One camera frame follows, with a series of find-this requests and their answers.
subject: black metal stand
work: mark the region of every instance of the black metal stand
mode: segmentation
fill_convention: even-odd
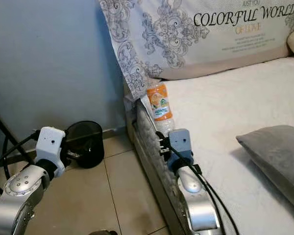
[[[0,130],[4,133],[6,138],[13,144],[17,145],[18,141],[15,139],[15,137],[12,135],[12,133],[7,129],[7,127],[3,124],[3,122],[0,120]],[[25,150],[19,146],[17,150],[20,152],[22,156],[25,157],[25,159],[33,164],[33,160],[30,158],[30,156],[25,152]]]

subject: robotic arm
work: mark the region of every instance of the robotic arm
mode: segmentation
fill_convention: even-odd
[[[13,175],[4,185],[0,197],[0,235],[23,235],[33,209],[54,177],[64,173],[60,160],[65,132],[43,127],[36,145],[35,165]]]

